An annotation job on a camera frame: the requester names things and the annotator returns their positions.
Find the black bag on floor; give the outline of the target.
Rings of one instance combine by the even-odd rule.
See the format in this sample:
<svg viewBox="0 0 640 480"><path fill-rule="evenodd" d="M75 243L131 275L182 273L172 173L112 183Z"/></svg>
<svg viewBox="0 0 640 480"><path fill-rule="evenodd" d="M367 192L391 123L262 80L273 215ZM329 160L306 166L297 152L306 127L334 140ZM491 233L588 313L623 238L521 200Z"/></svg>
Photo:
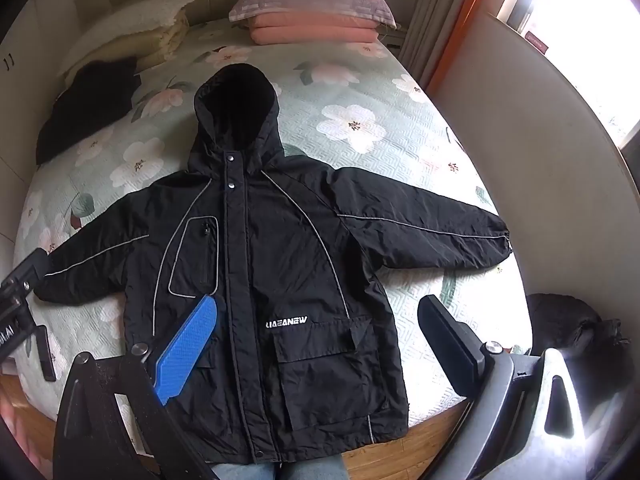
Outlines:
<svg viewBox="0 0 640 480"><path fill-rule="evenodd" d="M531 294L526 301L532 353L540 356L549 348L562 353L584 419L631 384L634 361L618 318L601 318L572 296Z"/></svg>

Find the folded cream quilt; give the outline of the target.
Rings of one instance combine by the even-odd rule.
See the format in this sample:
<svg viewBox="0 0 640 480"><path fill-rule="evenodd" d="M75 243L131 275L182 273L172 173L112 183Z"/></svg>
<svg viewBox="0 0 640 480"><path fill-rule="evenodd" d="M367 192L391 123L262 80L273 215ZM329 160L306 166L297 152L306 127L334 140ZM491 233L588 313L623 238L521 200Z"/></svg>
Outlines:
<svg viewBox="0 0 640 480"><path fill-rule="evenodd" d="M136 54L136 71L141 73L169 61L186 38L189 28L186 12L181 10L174 24L149 32Z"/></svg>

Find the folded black garment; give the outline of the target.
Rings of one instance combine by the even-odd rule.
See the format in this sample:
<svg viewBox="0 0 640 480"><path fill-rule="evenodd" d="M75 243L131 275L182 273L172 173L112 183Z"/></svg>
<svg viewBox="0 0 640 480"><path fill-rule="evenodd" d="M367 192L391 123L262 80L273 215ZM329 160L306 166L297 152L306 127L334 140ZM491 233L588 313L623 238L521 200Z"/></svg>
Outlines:
<svg viewBox="0 0 640 480"><path fill-rule="evenodd" d="M126 116L140 84L134 56L113 62L94 61L78 70L72 84L55 100L50 117L39 131L36 165L50 162Z"/></svg>

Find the folded pink blanket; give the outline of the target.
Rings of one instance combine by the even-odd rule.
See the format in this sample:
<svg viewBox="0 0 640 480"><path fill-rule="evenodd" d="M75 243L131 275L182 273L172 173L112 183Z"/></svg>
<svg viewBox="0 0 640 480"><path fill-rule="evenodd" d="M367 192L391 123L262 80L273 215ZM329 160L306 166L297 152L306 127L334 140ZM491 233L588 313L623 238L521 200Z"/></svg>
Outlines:
<svg viewBox="0 0 640 480"><path fill-rule="evenodd" d="M255 44L300 44L333 41L364 42L378 39L378 23L344 14L314 12L273 12L248 20L250 38Z"/></svg>

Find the floral green bedspread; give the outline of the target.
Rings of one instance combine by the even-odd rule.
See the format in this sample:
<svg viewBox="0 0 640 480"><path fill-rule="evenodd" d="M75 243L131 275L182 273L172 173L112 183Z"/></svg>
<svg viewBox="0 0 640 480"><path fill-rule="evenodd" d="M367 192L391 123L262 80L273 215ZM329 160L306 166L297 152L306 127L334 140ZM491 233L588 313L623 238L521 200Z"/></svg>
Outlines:
<svg viewBox="0 0 640 480"><path fill-rule="evenodd" d="M225 20L193 27L172 57L141 76L132 110L40 167L26 195L14 259L53 249L123 195L186 164L195 90L221 67L248 63L271 81L290 155L358 167L490 209L490 196L435 105L380 44L255 46ZM384 271L399 335L409 422L459 402L422 336L416 308L435 295L481 340L522 353L532 343L518 264L485 272Z"/></svg>

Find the white textured pillow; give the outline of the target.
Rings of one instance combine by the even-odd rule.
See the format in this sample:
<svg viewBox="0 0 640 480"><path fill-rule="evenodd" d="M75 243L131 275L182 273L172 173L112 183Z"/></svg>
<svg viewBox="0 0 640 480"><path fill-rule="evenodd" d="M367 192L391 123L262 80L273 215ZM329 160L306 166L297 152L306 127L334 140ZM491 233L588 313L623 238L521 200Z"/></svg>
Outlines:
<svg viewBox="0 0 640 480"><path fill-rule="evenodd" d="M194 0L141 0L104 16L70 48L58 70L58 76L66 74L88 54L113 40L170 29L190 3L194 3Z"/></svg>

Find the beige curtain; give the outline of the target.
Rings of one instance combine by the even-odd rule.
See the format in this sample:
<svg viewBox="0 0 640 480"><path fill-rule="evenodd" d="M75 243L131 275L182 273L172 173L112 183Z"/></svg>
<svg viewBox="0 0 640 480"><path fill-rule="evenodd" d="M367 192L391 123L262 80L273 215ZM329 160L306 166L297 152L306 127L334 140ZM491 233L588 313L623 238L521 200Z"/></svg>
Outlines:
<svg viewBox="0 0 640 480"><path fill-rule="evenodd" d="M416 0L399 61L425 90L454 30L464 0Z"/></svg>

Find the black hooded jacket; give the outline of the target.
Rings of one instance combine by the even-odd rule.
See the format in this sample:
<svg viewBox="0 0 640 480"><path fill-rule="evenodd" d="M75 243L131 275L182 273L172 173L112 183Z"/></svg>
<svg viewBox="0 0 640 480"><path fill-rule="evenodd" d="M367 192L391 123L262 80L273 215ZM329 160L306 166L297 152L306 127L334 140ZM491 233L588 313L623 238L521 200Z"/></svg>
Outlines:
<svg viewBox="0 0 640 480"><path fill-rule="evenodd" d="M194 96L186 169L130 193L52 252L43 301L120 292L127 344L212 296L219 318L169 404L206 462L292 463L403 437L409 404L378 270L482 270L510 256L495 214L354 167L285 154L258 68Z"/></svg>

